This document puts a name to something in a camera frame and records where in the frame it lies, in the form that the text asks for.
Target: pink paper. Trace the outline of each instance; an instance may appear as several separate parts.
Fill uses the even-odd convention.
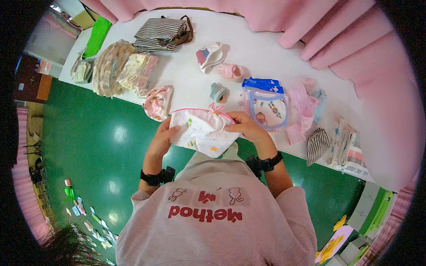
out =
[[[328,242],[330,242],[331,240],[336,240],[339,236],[344,236],[343,237],[343,239],[342,239],[342,241],[340,241],[340,243],[336,246],[336,248],[333,250],[333,254],[332,254],[332,256],[331,257],[333,257],[335,254],[336,254],[336,252],[338,252],[339,251],[339,249],[343,246],[343,244],[346,242],[346,240],[348,239],[348,237],[352,234],[352,231],[353,231],[354,229],[352,228],[352,227],[350,227],[350,226],[342,226],[339,230],[337,230],[335,233],[334,233],[334,235],[330,238],[330,240],[328,241]],[[315,259],[315,263],[318,263],[318,262],[320,262],[320,260],[321,260],[321,253],[318,255],[318,257]]]

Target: striped cloth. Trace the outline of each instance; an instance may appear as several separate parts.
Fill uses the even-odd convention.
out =
[[[173,52],[177,45],[172,43],[172,40],[185,30],[185,20],[149,18],[135,34],[136,41],[133,46],[138,53]]]
[[[310,166],[320,159],[330,148],[330,140],[324,129],[318,128],[309,137],[306,144],[307,165]]]

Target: blue packaging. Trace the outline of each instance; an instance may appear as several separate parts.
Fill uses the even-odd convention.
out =
[[[284,89],[279,85],[278,80],[252,78],[244,79],[242,87],[253,87],[268,92],[276,92],[284,94]]]

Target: pink baby shoe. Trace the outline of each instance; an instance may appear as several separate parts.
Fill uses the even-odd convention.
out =
[[[235,64],[222,63],[217,66],[217,73],[233,82],[242,82],[244,79],[244,71],[242,67]]]

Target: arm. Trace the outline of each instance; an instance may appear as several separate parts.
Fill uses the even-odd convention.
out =
[[[278,151],[272,138],[246,113],[229,112],[228,115],[230,115],[237,124],[226,126],[225,131],[240,132],[247,140],[253,142],[259,159],[266,160],[268,158],[274,158],[277,155]],[[265,178],[273,197],[277,197],[281,192],[293,186],[282,161],[275,165],[272,171],[266,172]]]
[[[145,153],[144,165],[142,167],[144,174],[159,174],[163,165],[163,157],[169,151],[170,138],[179,132],[180,126],[169,128],[172,117],[169,116],[157,129],[151,144]],[[144,180],[139,181],[138,190],[143,190],[152,195],[158,186],[149,186]]]

